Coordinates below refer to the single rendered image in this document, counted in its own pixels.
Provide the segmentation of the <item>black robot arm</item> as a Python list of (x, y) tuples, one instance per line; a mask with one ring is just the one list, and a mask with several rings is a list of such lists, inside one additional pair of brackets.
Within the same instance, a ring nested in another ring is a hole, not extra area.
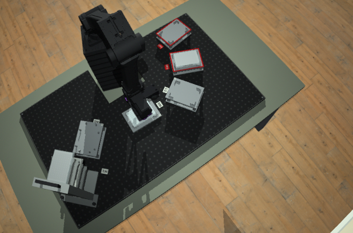
[(105, 50), (107, 58), (113, 68), (120, 66), (122, 72), (123, 94), (134, 104), (141, 118), (148, 116), (152, 109), (146, 98), (157, 97), (159, 90), (154, 84), (145, 88), (142, 80), (138, 79), (137, 60), (145, 51), (142, 35), (134, 33), (121, 10), (109, 14), (102, 4), (78, 17), (86, 28), (83, 34), (90, 47), (106, 40), (109, 46)]

